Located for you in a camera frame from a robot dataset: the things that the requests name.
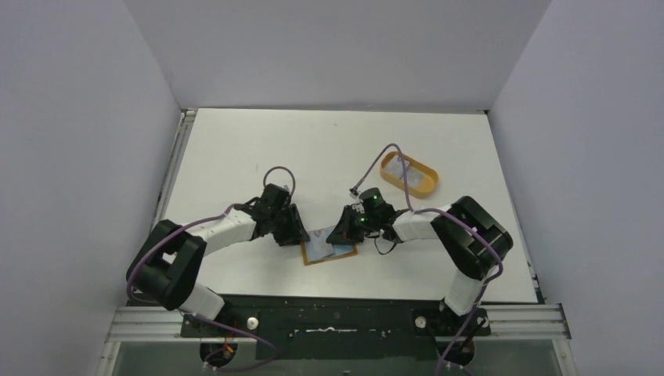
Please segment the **yellow leather card holder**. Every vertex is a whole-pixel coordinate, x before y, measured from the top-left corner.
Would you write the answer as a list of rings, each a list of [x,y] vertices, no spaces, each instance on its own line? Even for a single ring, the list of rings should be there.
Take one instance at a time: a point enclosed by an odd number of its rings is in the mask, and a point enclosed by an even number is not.
[[[301,255],[305,266],[358,255],[355,245],[327,243],[327,238],[333,229],[327,227],[307,232],[309,240],[301,242]]]

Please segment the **silver credit card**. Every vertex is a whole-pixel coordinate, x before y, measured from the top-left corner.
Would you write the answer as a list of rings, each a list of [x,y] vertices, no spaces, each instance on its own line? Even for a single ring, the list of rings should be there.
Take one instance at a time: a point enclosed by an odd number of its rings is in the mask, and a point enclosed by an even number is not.
[[[335,254],[334,246],[327,243],[327,230],[313,230],[310,234],[309,254],[312,261],[326,259]]]

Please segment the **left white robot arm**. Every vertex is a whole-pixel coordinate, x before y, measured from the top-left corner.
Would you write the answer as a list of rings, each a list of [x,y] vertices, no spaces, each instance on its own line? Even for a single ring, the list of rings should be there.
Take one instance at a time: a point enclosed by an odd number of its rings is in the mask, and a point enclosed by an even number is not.
[[[280,247],[309,241],[291,192],[274,184],[221,215],[186,225],[161,220],[128,267],[126,291],[138,290],[167,310],[199,316],[203,329],[222,336],[231,328],[232,315],[220,295],[197,281],[204,257],[266,235]]]

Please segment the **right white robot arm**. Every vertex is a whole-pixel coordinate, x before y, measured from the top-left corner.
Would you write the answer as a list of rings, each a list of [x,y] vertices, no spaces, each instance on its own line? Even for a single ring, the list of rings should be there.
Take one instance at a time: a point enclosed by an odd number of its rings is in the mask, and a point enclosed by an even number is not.
[[[344,206],[328,244],[356,245],[377,235],[393,244],[439,240],[456,271],[440,313],[442,328],[460,334],[471,324],[488,283],[499,277],[514,241],[474,198],[462,196],[443,208],[396,210],[377,188],[359,195],[359,203]]]

